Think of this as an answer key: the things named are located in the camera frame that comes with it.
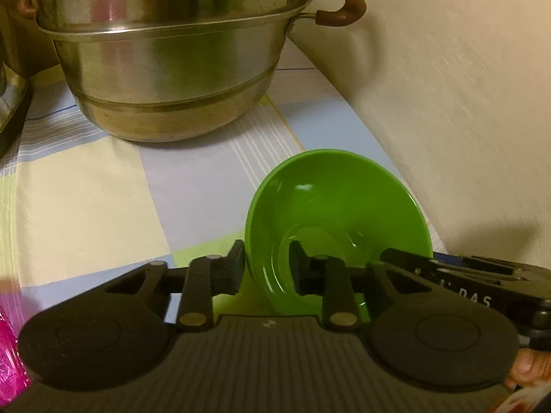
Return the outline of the person's right hand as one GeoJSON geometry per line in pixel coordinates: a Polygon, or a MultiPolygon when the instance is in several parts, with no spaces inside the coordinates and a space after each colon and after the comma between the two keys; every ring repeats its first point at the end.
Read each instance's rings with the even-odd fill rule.
{"type": "Polygon", "coordinates": [[[549,351],[534,351],[522,348],[505,379],[505,385],[513,390],[516,387],[526,387],[551,378],[551,353],[549,351]]]}

